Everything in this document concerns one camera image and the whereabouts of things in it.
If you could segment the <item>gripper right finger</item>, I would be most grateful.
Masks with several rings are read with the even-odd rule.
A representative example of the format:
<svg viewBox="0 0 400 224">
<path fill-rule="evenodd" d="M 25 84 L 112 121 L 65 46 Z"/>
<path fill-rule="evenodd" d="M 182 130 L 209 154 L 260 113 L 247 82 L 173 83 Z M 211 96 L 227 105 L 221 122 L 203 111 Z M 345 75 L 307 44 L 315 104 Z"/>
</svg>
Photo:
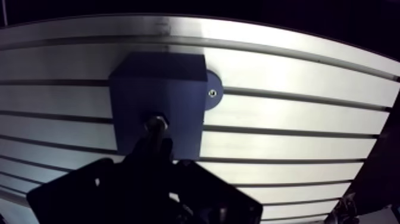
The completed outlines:
<svg viewBox="0 0 400 224">
<path fill-rule="evenodd" d="M 179 200 L 168 199 L 163 223 L 260 223 L 261 203 L 193 160 L 174 164 L 172 148 L 170 138 L 162 140 L 168 192 L 176 194 Z"/>
</svg>

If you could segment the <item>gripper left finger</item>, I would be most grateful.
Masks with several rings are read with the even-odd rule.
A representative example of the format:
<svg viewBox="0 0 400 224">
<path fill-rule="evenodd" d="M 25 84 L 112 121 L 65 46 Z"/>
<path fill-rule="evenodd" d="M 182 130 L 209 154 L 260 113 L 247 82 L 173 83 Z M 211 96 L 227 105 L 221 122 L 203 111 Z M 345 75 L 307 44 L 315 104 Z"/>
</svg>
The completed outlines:
<svg viewBox="0 0 400 224">
<path fill-rule="evenodd" d="M 101 158 L 27 195 L 40 223 L 145 223 L 158 221 L 158 204 L 170 158 L 170 139 L 141 139 L 131 154 L 116 163 Z"/>
</svg>

